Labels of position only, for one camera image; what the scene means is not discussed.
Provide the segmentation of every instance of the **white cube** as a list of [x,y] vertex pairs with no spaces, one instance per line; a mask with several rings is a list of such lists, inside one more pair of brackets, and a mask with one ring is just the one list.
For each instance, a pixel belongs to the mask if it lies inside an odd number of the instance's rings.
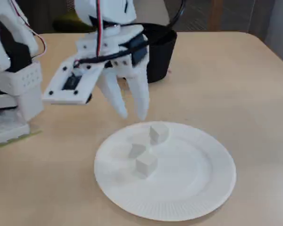
[[158,166],[158,159],[149,152],[144,152],[136,159],[136,170],[140,174],[148,177]]
[[135,137],[132,141],[132,148],[129,153],[129,158],[136,159],[144,152],[149,151],[149,148],[150,144],[147,140],[143,139],[142,137]]
[[169,128],[165,124],[153,124],[150,128],[151,143],[154,145],[161,144],[169,138],[169,134]]

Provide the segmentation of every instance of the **table surface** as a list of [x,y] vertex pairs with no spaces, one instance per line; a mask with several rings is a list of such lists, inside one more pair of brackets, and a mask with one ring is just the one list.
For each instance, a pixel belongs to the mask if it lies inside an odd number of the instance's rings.
[[[75,53],[79,34],[44,35],[43,89]],[[126,213],[100,191],[97,148],[138,122],[121,119],[98,89],[88,106],[46,106],[42,133],[0,148],[0,226],[283,226],[283,62],[259,39],[238,32],[180,33],[166,79],[150,85],[147,121],[202,129],[233,156],[233,195],[205,217],[162,223]]]

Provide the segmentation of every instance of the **paper plate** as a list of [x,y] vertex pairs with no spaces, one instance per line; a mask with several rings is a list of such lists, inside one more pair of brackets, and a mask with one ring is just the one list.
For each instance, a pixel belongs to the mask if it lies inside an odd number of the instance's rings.
[[236,183],[234,161],[212,136],[187,125],[159,122],[170,138],[151,148],[158,167],[148,178],[136,176],[132,141],[149,139],[154,123],[121,129],[100,146],[94,172],[103,193],[127,212],[159,221],[195,219],[224,204]]

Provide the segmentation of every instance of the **black bin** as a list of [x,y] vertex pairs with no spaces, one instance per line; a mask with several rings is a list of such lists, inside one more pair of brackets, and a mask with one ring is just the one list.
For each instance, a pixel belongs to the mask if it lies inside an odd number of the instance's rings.
[[148,64],[148,82],[156,82],[166,77],[174,46],[177,40],[177,33],[158,24],[142,24],[144,35],[151,42],[161,33],[167,34],[164,38],[150,45],[150,62]]

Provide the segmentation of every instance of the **robotic arm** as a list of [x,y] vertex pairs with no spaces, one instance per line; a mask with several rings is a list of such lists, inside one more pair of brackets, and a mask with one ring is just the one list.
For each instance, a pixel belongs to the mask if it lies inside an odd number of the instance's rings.
[[83,22],[96,26],[77,45],[77,54],[61,64],[47,87],[43,100],[51,104],[87,104],[95,86],[123,117],[127,110],[117,78],[126,78],[141,120],[149,108],[147,65],[149,49],[101,63],[80,63],[81,59],[107,56],[145,42],[143,26],[128,24],[136,19],[133,0],[75,0],[75,10]]
[[26,17],[15,0],[0,0],[0,22],[13,41],[0,37],[0,143],[30,133],[28,121],[43,110],[38,51]]
[[[61,64],[43,95],[52,104],[87,104],[98,86],[124,118],[127,110],[117,78],[126,78],[141,120],[149,108],[147,64],[149,49],[99,63],[84,59],[105,57],[145,43],[141,25],[122,26],[135,20],[133,0],[75,0],[79,17],[96,26],[77,45],[77,54]],[[34,31],[15,0],[0,0],[0,22],[14,42],[2,44],[0,38],[0,143],[30,133],[28,122],[43,110],[40,63],[33,55],[38,45]]]

